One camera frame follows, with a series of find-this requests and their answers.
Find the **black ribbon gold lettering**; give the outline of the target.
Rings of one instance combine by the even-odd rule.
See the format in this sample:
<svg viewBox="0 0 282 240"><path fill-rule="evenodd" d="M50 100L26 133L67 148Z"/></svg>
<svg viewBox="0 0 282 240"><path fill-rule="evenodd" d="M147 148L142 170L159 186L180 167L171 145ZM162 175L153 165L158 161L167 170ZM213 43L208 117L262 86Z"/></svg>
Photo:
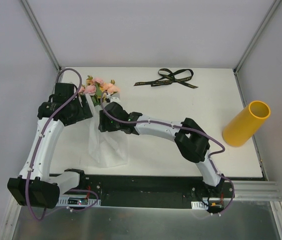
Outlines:
<svg viewBox="0 0 282 240"><path fill-rule="evenodd" d="M183 74L185 72L189 73L189 75L187 77L176 78L176 75ZM189 68L179 69L175 72L172 72L168 68L161 68L161 69L158 70L158 74L161 76L159 79L152 80L152 81L136 82L134 84L134 86L135 87L137 87L137 86L160 87L160 86L171 85L173 83L178 83L180 85L183 85L183 86L191 88L191 89L197 89L198 88L196 85L192 85L192 84L188 83L188 81L190 81L194 76L193 70L191 70Z"/></svg>

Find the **white wrapping paper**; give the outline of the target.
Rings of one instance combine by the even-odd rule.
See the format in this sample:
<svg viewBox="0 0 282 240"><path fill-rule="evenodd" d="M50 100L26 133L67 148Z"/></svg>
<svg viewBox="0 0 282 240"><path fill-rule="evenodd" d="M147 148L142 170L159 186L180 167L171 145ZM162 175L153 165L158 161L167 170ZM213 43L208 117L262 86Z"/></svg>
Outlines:
<svg viewBox="0 0 282 240"><path fill-rule="evenodd" d="M113 168L128 164L127 137L118 131L100 132L98 129L101 110L94 106L91 96L84 94L90 107L92 118L84 121L83 136L87 138L86 153L89 165L97 168Z"/></svg>

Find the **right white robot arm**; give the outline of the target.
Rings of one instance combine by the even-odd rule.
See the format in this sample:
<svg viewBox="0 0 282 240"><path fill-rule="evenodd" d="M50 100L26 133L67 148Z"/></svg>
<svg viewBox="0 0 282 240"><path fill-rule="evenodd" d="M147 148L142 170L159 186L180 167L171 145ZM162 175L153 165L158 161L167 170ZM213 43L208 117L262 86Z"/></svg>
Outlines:
<svg viewBox="0 0 282 240"><path fill-rule="evenodd" d="M148 135L172 141L180 154L199 169L206 193L219 196L223 190L222 177L211 156L225 151L225 147L207 135L191 118L180 122L163 121L140 112L126 112L117 102L101 105L99 127L101 132L122 131L128 135Z"/></svg>

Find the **pink yellow flower bouquet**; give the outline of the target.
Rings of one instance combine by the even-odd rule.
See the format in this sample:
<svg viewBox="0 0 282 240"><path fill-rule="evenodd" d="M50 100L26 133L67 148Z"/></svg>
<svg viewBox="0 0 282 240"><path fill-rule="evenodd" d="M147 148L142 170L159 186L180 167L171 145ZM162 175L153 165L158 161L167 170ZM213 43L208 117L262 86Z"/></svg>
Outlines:
<svg viewBox="0 0 282 240"><path fill-rule="evenodd" d="M80 88L80 95L89 95L94 106L100 105L102 93L106 91L108 94L113 95L120 92L120 88L115 85L112 79L110 82L105 82L99 77L87 76L86 84Z"/></svg>

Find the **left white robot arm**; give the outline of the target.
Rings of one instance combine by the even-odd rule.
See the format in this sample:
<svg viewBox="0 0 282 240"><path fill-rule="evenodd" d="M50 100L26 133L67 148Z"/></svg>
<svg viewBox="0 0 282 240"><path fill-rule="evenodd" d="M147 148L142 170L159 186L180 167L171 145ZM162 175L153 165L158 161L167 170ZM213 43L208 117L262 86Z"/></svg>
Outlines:
<svg viewBox="0 0 282 240"><path fill-rule="evenodd" d="M29 156L18 177L10 178L7 188L21 206L52 209L60 195L86 190L83 170L68 168L50 177L50 165L56 143L64 127L92 117L86 96L75 94L72 83L57 83L54 94L38 108L37 130Z"/></svg>

